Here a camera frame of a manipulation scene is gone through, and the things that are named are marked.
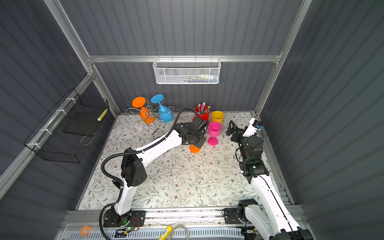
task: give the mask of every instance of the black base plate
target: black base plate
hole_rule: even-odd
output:
[[[123,226],[128,220],[130,220],[130,222],[126,227],[142,227],[144,226],[145,211],[130,211],[122,216],[115,216],[112,211],[108,211],[105,214],[105,218],[108,218],[108,220],[104,220],[103,223],[103,227],[105,228]]]
[[[225,208],[223,209],[223,213],[225,215],[225,224],[240,224],[242,223],[238,217],[237,208]]]

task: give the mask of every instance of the wire basket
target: wire basket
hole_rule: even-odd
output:
[[[42,131],[41,136],[31,142],[31,136],[24,145],[47,161],[80,163],[97,134],[101,122],[99,116],[108,109],[103,98],[76,95]],[[77,121],[82,128],[78,131]]]
[[[158,84],[217,84],[221,62],[212,61],[177,62],[153,61],[153,71]]]

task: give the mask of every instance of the white mesh basket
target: white mesh basket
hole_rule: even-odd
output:
[[[217,84],[221,62],[212,61],[153,61],[158,84]]]

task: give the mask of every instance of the black wire basket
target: black wire basket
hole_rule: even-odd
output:
[[[47,127],[36,129],[38,138],[31,134],[24,145],[43,160],[80,163],[108,109],[106,99],[76,95]]]

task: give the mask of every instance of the orange ring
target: orange ring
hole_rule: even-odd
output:
[[[91,233],[91,227],[90,226],[83,226],[83,228],[80,229],[80,236],[87,236],[90,233]]]

